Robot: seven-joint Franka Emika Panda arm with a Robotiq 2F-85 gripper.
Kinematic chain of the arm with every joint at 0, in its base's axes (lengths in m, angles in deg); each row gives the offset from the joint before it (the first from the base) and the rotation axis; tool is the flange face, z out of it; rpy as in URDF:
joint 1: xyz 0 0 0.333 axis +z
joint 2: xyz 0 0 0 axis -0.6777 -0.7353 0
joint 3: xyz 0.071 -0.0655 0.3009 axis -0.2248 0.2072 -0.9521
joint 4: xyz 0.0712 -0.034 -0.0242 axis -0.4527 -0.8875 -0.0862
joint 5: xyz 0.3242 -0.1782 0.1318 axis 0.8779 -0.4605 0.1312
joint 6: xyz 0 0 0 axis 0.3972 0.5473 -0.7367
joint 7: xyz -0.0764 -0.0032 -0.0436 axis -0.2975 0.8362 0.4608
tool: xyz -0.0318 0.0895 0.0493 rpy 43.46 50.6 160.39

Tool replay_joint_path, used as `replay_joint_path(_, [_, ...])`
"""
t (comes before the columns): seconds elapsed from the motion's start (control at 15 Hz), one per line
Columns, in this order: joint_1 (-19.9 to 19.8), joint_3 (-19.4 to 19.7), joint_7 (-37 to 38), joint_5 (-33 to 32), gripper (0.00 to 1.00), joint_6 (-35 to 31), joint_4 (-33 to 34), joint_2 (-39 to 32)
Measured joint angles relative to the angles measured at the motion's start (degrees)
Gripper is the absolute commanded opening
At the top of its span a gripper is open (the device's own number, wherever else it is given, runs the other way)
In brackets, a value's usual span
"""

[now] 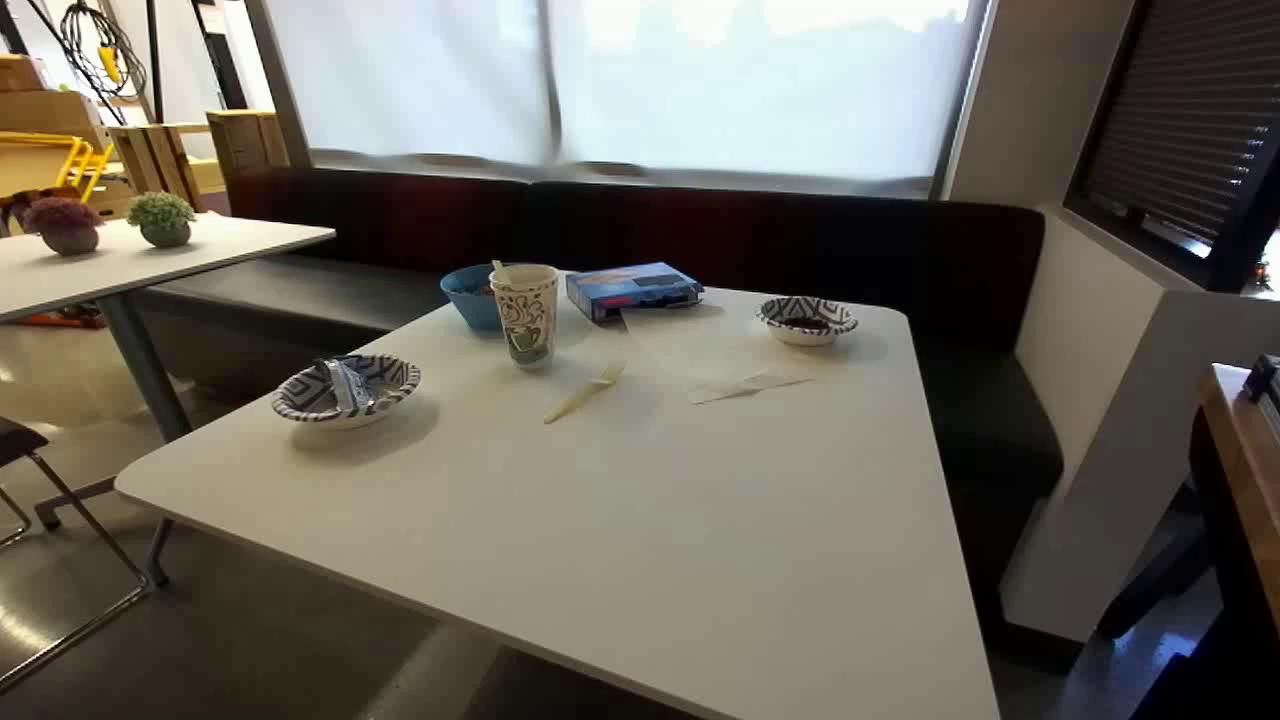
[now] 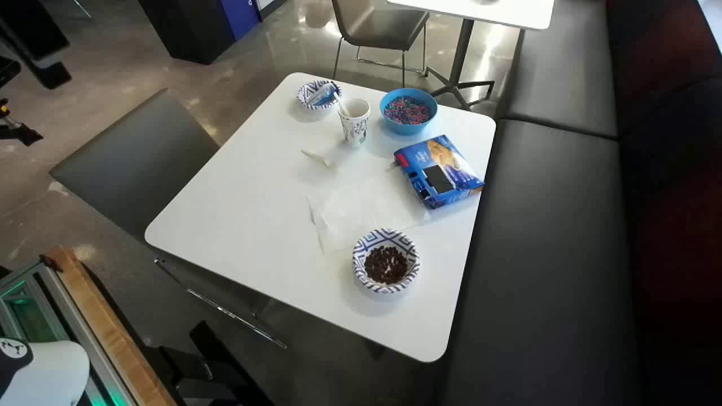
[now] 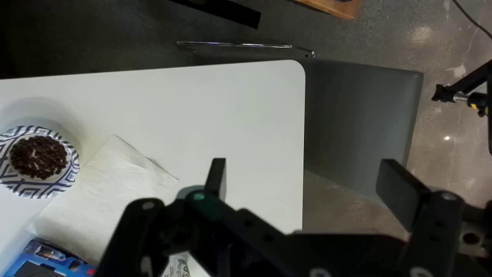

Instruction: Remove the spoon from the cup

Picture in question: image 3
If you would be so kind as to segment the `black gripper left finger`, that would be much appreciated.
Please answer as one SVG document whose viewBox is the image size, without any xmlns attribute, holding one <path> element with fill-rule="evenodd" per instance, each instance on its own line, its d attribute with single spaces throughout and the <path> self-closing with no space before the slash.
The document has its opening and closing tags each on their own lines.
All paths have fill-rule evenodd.
<svg viewBox="0 0 492 277">
<path fill-rule="evenodd" d="M 226 180 L 226 159 L 215 157 L 210 163 L 210 168 L 204 182 L 204 190 L 215 197 L 221 197 L 224 190 L 224 180 Z"/>
</svg>

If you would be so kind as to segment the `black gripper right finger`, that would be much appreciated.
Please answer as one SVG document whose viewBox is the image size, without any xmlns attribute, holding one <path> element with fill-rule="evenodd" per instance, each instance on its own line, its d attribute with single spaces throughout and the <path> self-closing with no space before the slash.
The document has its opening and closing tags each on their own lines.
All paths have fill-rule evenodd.
<svg viewBox="0 0 492 277">
<path fill-rule="evenodd" d="M 381 160 L 376 177 L 376 194 L 406 231 L 412 230 L 421 202 L 429 193 L 430 190 L 396 160 Z"/>
</svg>

